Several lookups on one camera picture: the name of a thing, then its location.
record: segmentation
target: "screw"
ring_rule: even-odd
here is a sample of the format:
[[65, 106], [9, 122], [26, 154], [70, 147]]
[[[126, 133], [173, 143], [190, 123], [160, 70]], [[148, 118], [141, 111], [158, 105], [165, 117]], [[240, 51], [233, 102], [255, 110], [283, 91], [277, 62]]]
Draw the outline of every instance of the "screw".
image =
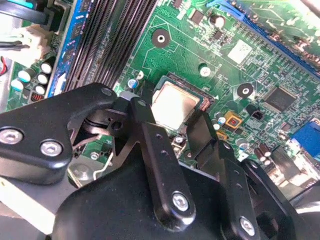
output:
[[108, 89], [108, 88], [102, 88], [102, 93], [104, 94], [104, 95], [107, 95], [107, 96], [109, 96], [109, 97], [111, 97], [112, 96], [112, 91], [110, 90], [110, 89]]
[[250, 164], [254, 169], [258, 169], [258, 166], [254, 161], [250, 161]]
[[46, 141], [41, 144], [40, 150], [43, 155], [48, 157], [56, 157], [62, 153], [63, 148], [61, 144], [56, 141]]
[[185, 196], [183, 196], [181, 193], [175, 193], [173, 194], [173, 204], [176, 206], [177, 209], [179, 209], [181, 212], [185, 212], [189, 209], [189, 202], [186, 199]]
[[139, 100], [138, 104], [140, 104], [142, 107], [146, 107], [147, 104], [145, 103], [145, 101]]
[[176, 138], [175, 138], [175, 142], [177, 143], [177, 144], [182, 144], [183, 142], [184, 142], [184, 138], [183, 137], [181, 137], [181, 136], [177, 136]]
[[225, 142], [223, 145], [226, 149], [229, 149], [229, 150], [231, 149], [231, 146], [228, 143]]
[[0, 143], [15, 145], [24, 139], [22, 132], [15, 129], [5, 129], [0, 131]]
[[97, 153], [97, 152], [93, 152], [93, 153], [91, 153], [91, 159], [92, 160], [98, 160], [99, 158], [100, 158], [100, 155], [99, 155], [99, 153]]
[[246, 219], [244, 216], [240, 218], [241, 227], [251, 236], [256, 235], [256, 231], [252, 223]]

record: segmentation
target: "capacitor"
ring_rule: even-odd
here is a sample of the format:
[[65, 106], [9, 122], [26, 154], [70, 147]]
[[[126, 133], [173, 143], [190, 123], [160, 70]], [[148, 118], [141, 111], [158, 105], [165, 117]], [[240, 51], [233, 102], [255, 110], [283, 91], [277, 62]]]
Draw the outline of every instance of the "capacitor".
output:
[[48, 85], [50, 76], [45, 73], [40, 73], [36, 78], [41, 85]]
[[268, 157], [271, 156], [271, 151], [270, 151], [270, 148], [267, 146], [267, 144], [265, 144], [265, 143], [260, 143], [259, 148], [260, 148], [262, 154], [263, 154], [266, 158], [268, 158]]
[[209, 17], [209, 23], [218, 29], [222, 29], [226, 24], [226, 20], [223, 16], [211, 15]]
[[263, 155], [263, 153], [261, 152], [260, 148], [256, 148], [254, 150], [254, 154], [256, 155], [256, 157], [261, 161], [264, 162], [267, 158]]
[[218, 120], [216, 120], [216, 119], [212, 120], [212, 125], [213, 125], [214, 130], [216, 130], [216, 131], [218, 131], [221, 128], [220, 124], [218, 123]]
[[215, 119], [218, 120], [218, 123], [220, 125], [223, 125], [226, 123], [227, 119], [225, 118], [225, 115], [222, 114], [221, 112], [217, 112], [215, 115], [214, 115]]
[[40, 66], [41, 71], [45, 74], [51, 74], [54, 69], [54, 65], [56, 62], [56, 57], [52, 56], [49, 59], [47, 59], [45, 62], [43, 62]]
[[128, 87], [131, 88], [131, 89], [135, 89], [136, 87], [138, 87], [138, 85], [139, 85], [139, 83], [135, 79], [130, 79], [128, 81]]
[[11, 82], [11, 87], [18, 92], [22, 92], [25, 88], [24, 84], [18, 79], [15, 79]]
[[35, 87], [35, 92], [39, 95], [45, 95], [46, 94], [46, 88], [42, 85], [38, 85]]
[[199, 66], [199, 73], [201, 77], [207, 78], [211, 74], [211, 69], [208, 67], [206, 63], [200, 64]]
[[26, 68], [18, 73], [18, 78], [24, 83], [29, 83], [36, 75], [37, 73], [35, 70]]
[[235, 144], [239, 147], [240, 150], [246, 151], [249, 147], [249, 143], [247, 140], [240, 138], [235, 141]]

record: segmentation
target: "white power connector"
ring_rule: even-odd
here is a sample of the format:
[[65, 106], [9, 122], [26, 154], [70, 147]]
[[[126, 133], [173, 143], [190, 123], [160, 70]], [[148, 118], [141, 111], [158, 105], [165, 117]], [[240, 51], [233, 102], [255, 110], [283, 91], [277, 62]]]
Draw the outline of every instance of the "white power connector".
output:
[[1, 51], [1, 55], [27, 68], [41, 60], [51, 50], [50, 44], [54, 33], [44, 30], [40, 25], [17, 28], [11, 34], [18, 36], [15, 38], [16, 41], [20, 41], [30, 48], [24, 48], [20, 51]]

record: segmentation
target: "black cable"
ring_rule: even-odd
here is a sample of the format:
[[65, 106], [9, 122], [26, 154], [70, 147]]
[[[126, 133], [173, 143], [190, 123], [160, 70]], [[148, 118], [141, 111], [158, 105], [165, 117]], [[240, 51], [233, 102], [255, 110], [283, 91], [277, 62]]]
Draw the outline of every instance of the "black cable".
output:
[[21, 41], [0, 41], [0, 46], [20, 46], [22, 45]]
[[19, 45], [19, 46], [0, 46], [0, 51], [18, 51], [22, 49], [29, 49], [28, 45]]

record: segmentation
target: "mounting hole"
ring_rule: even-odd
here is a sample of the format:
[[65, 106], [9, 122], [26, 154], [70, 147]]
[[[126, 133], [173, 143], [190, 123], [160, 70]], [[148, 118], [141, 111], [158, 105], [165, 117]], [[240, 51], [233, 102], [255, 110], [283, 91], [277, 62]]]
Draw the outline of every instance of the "mounting hole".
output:
[[157, 138], [157, 139], [159, 139], [159, 140], [162, 140], [164, 137], [162, 136], [162, 135], [160, 135], [160, 134], [157, 134], [157, 135], [155, 135], [155, 137]]
[[250, 89], [249, 88], [245, 88], [245, 89], [243, 89], [242, 93], [244, 95], [248, 95], [250, 93]]
[[166, 158], [169, 157], [169, 153], [168, 153], [167, 151], [165, 151], [165, 150], [162, 150], [162, 151], [161, 151], [161, 155], [164, 156], [164, 157], [166, 157]]
[[163, 36], [163, 35], [159, 35], [158, 36], [158, 42], [159, 43], [163, 44], [165, 41], [166, 41], [166, 37], [165, 36]]
[[118, 131], [122, 128], [122, 123], [119, 122], [119, 121], [116, 121], [112, 124], [111, 128], [114, 130], [114, 131]]

